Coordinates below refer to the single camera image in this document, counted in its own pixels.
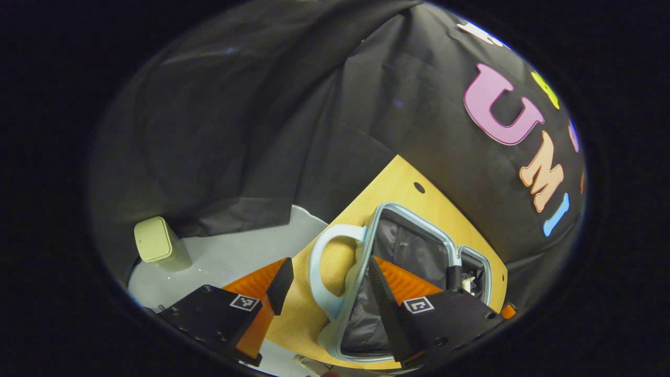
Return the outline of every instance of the pink letter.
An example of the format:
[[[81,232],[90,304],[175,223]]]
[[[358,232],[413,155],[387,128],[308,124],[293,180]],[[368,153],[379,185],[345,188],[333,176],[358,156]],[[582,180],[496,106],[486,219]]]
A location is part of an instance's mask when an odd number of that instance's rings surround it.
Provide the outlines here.
[[[499,143],[513,146],[523,140],[536,123],[544,123],[540,110],[526,97],[521,97],[523,110],[512,125],[502,125],[493,117],[491,107],[505,91],[514,86],[505,77],[485,64],[477,64],[479,75],[465,91],[463,102],[472,120]]]

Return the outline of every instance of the screw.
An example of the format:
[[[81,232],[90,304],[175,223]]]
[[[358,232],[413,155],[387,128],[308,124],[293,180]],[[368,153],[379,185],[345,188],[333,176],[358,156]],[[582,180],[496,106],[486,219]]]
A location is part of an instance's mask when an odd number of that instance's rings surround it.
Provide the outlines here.
[[[445,344],[446,342],[447,342],[447,338],[439,337],[439,338],[435,338],[435,341],[433,341],[433,344],[435,344],[436,346],[439,347],[439,346]]]

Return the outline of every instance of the yellow letter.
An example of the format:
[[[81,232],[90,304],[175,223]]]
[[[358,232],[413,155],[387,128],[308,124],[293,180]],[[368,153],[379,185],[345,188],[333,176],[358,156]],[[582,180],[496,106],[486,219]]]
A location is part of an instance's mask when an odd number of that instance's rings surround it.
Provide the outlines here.
[[[535,194],[535,199],[533,200],[535,204],[535,209],[537,212],[542,212],[545,205],[549,201],[549,198],[553,195],[553,192],[556,191],[558,185],[563,182],[563,166],[560,164],[556,165],[551,169],[551,163],[553,161],[553,142],[549,137],[549,134],[546,131],[542,131],[542,146],[540,150],[537,151],[535,158],[531,161],[531,164],[521,168],[519,171],[519,176],[521,181],[527,187],[530,187],[531,184],[531,194]]]
[[[553,93],[551,88],[549,88],[549,85],[540,77],[537,72],[531,72],[531,76],[535,79],[535,82],[542,88],[545,93],[547,93],[547,96],[549,97],[549,100],[553,104],[553,106],[558,110],[560,107],[558,107],[558,97]]]

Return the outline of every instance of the colorful letters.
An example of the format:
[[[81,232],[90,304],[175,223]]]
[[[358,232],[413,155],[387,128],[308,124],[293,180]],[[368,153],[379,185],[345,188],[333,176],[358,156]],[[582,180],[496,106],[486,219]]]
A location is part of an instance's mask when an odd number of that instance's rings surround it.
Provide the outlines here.
[[[500,73],[485,64],[477,64],[479,75],[472,81],[463,96],[465,108],[472,120],[499,143],[513,146],[523,140],[536,123],[544,123],[540,110],[526,97],[521,97],[523,110],[512,125],[500,124],[491,107],[505,91],[514,86]]]
[[[488,36],[483,30],[476,26],[468,24],[466,26],[458,25],[463,30],[469,31],[486,42],[492,44],[484,36]],[[472,118],[473,122],[479,126],[487,135],[498,143],[513,146],[526,138],[536,123],[544,123],[544,117],[538,108],[528,98],[521,97],[523,110],[517,120],[512,125],[505,126],[500,124],[493,114],[491,107],[498,101],[505,91],[513,91],[514,86],[503,75],[485,64],[477,64],[479,75],[470,83],[463,95],[463,104]],[[558,97],[549,88],[549,85],[537,74],[531,72],[535,82],[547,94],[553,106],[558,110]],[[568,125],[568,133],[575,152],[580,151],[577,133],[575,132],[572,121]],[[521,182],[526,187],[531,187],[531,195],[535,210],[538,213],[544,211],[545,206],[556,191],[559,184],[563,182],[563,166],[557,164],[553,168],[553,141],[546,131],[542,131],[542,145],[537,151],[535,158],[528,166],[519,170]],[[584,192],[584,174],[580,183],[580,191]],[[545,237],[549,237],[556,225],[570,209],[570,197],[567,193],[563,194],[563,201],[550,219],[545,221],[543,232]]]

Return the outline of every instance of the black liner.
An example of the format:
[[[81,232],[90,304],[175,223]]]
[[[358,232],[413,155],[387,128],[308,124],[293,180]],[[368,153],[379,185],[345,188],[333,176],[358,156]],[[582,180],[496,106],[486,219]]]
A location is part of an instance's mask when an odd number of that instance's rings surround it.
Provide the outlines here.
[[[444,289],[449,258],[446,246],[434,235],[385,209],[375,229],[372,255],[387,260],[396,266]],[[464,276],[483,276],[484,266],[474,258],[463,259]],[[479,297],[483,280],[476,279]],[[391,348],[379,309],[373,296],[372,286],[365,277],[358,290],[356,302],[344,336],[342,353],[348,356],[390,356]]]

